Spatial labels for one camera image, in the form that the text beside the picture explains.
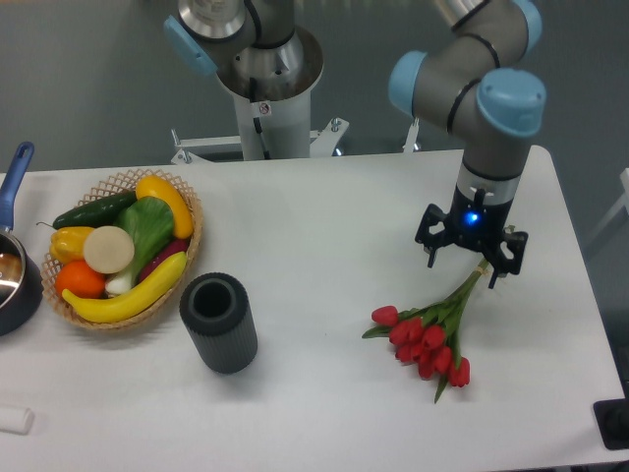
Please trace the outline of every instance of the cooking pot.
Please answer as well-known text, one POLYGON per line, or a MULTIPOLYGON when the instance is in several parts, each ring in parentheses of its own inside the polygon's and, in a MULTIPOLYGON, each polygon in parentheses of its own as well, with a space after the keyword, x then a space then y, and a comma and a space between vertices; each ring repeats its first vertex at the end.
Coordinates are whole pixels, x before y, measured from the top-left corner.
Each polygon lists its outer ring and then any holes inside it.
POLYGON ((23 325, 41 302, 37 265, 13 230, 14 204, 35 149, 21 143, 0 187, 0 336, 23 325))

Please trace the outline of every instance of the tulip bud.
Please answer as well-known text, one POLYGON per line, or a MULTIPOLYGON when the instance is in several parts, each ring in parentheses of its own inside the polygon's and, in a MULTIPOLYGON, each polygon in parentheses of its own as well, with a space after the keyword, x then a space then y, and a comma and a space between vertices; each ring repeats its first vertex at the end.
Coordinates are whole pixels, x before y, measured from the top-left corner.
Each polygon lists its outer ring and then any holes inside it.
POLYGON ((434 374, 434 362, 432 361, 432 354, 429 351, 424 351, 419 361, 419 373, 420 377, 424 380, 430 379, 434 374))
POLYGON ((406 343, 401 345, 395 351, 395 358, 400 362, 411 362, 413 357, 411 356, 411 344, 406 343))
POLYGON ((424 352, 424 346, 421 342, 416 342, 411 346, 411 359, 415 362, 420 362, 420 358, 422 357, 422 353, 424 352))
POLYGON ((443 341, 445 341, 445 331, 437 324, 430 326, 426 331, 424 331, 424 336, 422 336, 424 349, 429 351, 439 347, 443 344, 443 341))
POLYGON ((396 346, 406 344, 409 340, 409 322, 400 322, 389 332, 389 342, 396 346))
POLYGON ((467 385, 470 382, 470 361, 465 357, 462 358, 458 370, 454 367, 454 362, 452 362, 448 369, 448 380, 452 386, 467 385))
POLYGON ((424 335, 424 327, 421 318, 412 318, 409 320, 409 342, 416 342, 422 339, 424 335))
POLYGON ((441 346, 434 351, 432 358, 434 360, 434 369, 444 375, 448 372, 452 362, 452 349, 448 346, 441 346))
POLYGON ((372 320, 379 325, 395 326, 398 322, 397 308, 388 305, 386 307, 380 307, 372 312, 372 320))

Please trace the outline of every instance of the yellow pepper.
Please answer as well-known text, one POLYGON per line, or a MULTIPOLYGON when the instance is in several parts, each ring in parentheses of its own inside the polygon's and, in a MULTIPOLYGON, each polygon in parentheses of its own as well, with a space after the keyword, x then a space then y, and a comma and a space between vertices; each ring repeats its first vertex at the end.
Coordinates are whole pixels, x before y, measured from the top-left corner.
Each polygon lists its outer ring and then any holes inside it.
POLYGON ((195 226, 188 205, 177 189, 167 180, 156 175, 142 177, 136 186, 136 197, 155 197, 168 204, 173 212, 175 227, 173 235, 177 239, 188 239, 193 235, 195 226))
POLYGON ((166 293, 184 273, 187 261, 186 253, 173 254, 134 288, 114 298, 81 298, 67 288, 61 292, 61 296, 81 318, 89 322, 121 322, 146 310, 166 293))
POLYGON ((88 226, 69 226, 61 228, 50 237, 50 256, 65 265, 72 261, 83 260, 83 244, 94 228, 88 226))

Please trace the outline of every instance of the light blue joint cap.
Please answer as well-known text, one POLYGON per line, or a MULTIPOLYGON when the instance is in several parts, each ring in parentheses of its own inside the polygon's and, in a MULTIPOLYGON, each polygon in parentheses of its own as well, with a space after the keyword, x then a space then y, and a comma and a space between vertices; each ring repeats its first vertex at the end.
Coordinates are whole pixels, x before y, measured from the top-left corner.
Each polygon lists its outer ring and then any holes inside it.
POLYGON ((164 22, 164 32, 177 55, 193 71, 202 76, 216 72, 214 61, 173 17, 164 22))
POLYGON ((495 69, 479 84, 477 102, 494 128, 515 138, 529 138, 542 125, 546 89, 528 72, 495 69))
POLYGON ((413 116, 415 81, 427 54, 410 51, 397 61, 389 78, 389 100, 407 115, 413 116))
POLYGON ((542 16, 540 15, 538 7, 536 7, 531 0, 513 0, 513 3, 520 7, 524 18, 527 20, 529 45, 527 46, 525 54, 528 54, 538 43, 540 37, 542 37, 542 16))

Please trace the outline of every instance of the ribbed black container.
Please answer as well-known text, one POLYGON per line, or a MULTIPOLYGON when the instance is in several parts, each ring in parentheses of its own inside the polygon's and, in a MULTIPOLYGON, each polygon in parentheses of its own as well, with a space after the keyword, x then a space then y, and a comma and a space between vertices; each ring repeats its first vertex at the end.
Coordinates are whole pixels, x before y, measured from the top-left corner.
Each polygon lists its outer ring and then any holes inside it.
POLYGON ((256 357, 257 334, 247 291, 231 275, 213 272, 193 280, 181 297, 179 313, 212 371, 233 374, 256 357))

